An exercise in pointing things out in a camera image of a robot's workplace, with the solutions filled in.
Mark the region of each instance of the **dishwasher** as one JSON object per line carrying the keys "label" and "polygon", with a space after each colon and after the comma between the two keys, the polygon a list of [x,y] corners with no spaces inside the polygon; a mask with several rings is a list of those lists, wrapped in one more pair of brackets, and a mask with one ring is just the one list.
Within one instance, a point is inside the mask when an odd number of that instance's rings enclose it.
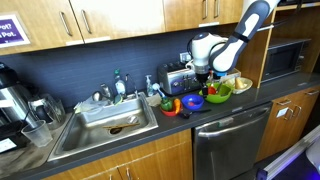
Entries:
{"label": "dishwasher", "polygon": [[229,180],[255,162],[272,103],[193,129],[195,180]]}

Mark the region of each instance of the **sink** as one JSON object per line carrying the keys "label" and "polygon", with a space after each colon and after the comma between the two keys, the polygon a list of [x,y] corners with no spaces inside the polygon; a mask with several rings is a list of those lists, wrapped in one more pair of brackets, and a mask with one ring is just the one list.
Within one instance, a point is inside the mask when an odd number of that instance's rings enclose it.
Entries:
{"label": "sink", "polygon": [[[106,129],[103,126],[139,123]],[[74,113],[55,144],[48,161],[68,157],[101,145],[157,128],[158,123],[143,92],[139,98],[94,110]]]}

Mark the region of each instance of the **faucet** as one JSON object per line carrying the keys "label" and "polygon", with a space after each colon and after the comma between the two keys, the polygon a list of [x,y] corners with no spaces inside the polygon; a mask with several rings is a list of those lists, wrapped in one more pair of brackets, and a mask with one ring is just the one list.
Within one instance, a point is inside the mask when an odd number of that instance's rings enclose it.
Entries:
{"label": "faucet", "polygon": [[129,81],[128,78],[130,78],[130,81],[131,81],[131,83],[132,83],[132,85],[133,85],[133,87],[134,87],[134,94],[135,94],[136,98],[138,98],[138,97],[139,97],[139,94],[138,94],[138,90],[137,90],[136,83],[134,82],[134,80],[133,80],[133,78],[131,77],[130,74],[126,74],[126,82]]}

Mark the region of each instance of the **lower cabinet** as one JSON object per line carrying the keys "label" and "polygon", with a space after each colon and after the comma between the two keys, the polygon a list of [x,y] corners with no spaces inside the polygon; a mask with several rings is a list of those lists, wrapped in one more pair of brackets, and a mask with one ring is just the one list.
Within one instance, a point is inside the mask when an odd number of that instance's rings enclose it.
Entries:
{"label": "lower cabinet", "polygon": [[46,179],[191,180],[193,170],[190,129]]}
{"label": "lower cabinet", "polygon": [[308,88],[273,100],[256,161],[285,150],[299,141],[320,86]]}

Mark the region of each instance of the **toaster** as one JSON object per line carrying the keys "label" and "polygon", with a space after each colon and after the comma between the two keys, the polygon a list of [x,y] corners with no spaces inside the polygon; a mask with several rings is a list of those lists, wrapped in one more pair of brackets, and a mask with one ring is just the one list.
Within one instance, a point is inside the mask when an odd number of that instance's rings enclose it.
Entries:
{"label": "toaster", "polygon": [[158,66],[158,79],[161,90],[167,95],[178,95],[200,89],[195,72],[186,69],[181,62]]}

